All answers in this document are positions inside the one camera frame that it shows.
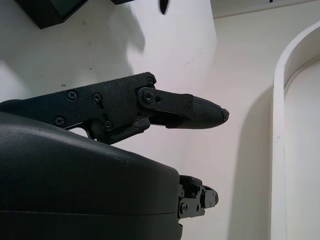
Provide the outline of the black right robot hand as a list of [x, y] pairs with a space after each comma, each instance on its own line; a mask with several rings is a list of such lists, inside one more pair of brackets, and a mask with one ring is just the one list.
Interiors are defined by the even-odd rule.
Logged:
[[150, 72], [0, 105], [3, 240], [179, 240], [219, 201], [198, 178], [114, 147], [151, 125], [210, 129], [229, 112]]

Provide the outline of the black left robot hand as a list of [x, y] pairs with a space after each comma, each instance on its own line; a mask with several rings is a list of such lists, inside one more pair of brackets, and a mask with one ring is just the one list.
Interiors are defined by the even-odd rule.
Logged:
[[160, 12], [165, 15], [167, 13], [170, 0], [159, 0], [158, 3]]

